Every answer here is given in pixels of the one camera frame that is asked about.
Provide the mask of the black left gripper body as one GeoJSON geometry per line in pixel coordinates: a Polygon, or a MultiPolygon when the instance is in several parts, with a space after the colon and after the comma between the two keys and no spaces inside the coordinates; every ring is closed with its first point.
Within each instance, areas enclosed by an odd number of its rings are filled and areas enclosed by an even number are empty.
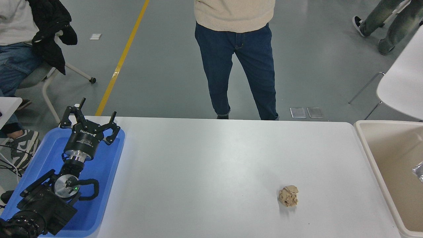
{"type": "Polygon", "coordinates": [[[81,151],[88,156],[94,156],[100,141],[104,138],[104,125],[92,121],[83,121],[72,127],[72,133],[65,146],[65,154],[81,151]]]}

